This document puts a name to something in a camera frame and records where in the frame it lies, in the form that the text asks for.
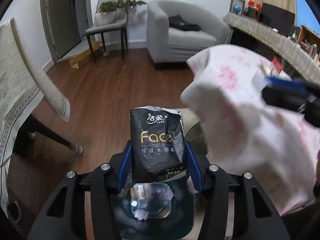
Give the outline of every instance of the door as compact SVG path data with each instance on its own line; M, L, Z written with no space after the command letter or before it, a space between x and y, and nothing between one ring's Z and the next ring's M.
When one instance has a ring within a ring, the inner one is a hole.
M81 42L75 0L46 0L53 48L62 58Z

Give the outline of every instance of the picture frame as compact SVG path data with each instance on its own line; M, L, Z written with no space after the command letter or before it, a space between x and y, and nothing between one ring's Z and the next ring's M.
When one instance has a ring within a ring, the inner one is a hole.
M240 6L241 11L238 14L242 15L244 12L245 0L231 0L229 12L235 13L232 9L234 7L234 5Z

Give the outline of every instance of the door frame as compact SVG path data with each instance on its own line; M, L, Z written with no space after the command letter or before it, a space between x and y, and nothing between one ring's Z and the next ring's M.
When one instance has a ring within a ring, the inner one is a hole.
M87 17L88 17L88 24L89 28L92 27L92 14L91 14L91 0L85 0L86 2L86 10L87 10ZM54 39L51 31L51 25L49 21L49 14L47 11L46 0L40 0L40 11L41 11L41 19L42 25L44 29L45 39L47 40L48 48L51 53L51 57L54 63L58 61L58 55L55 49Z

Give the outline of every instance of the black monitor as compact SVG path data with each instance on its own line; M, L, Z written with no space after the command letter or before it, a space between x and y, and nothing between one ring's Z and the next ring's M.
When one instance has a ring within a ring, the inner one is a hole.
M284 36L292 35L295 14L277 6L263 3L259 21L271 28L276 28Z

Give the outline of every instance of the chair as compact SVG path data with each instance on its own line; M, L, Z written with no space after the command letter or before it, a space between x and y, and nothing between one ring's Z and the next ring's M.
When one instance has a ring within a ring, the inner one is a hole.
M106 2L106 1L112 1L112 0L98 0L96 12L98 12L98 8L100 7L101 3ZM117 15L116 15L115 21L110 24L107 24L107 25L100 26L100 25L97 25L97 23L95 21L93 26L84 32L85 36L88 39L90 51L91 51L92 58L93 58L94 62L96 62L96 58L95 58L95 55L94 55L94 52L92 49L90 36L94 35L94 34L101 33L103 49L104 49L104 51L106 51L106 45L104 42L103 34L105 32L111 32L111 31L117 31L117 30L121 30L121 33L120 33L121 34L121 56L122 56L122 59L124 59L124 38L125 38L125 45L128 48L128 38L127 38L127 29L126 29L127 24L128 24L128 17L127 17L127 11L126 11L120 19L117 19Z
M169 27L169 17L180 14L201 31L181 31ZM199 5L172 0L148 3L147 49L154 63L186 62L208 47L228 43L230 27Z

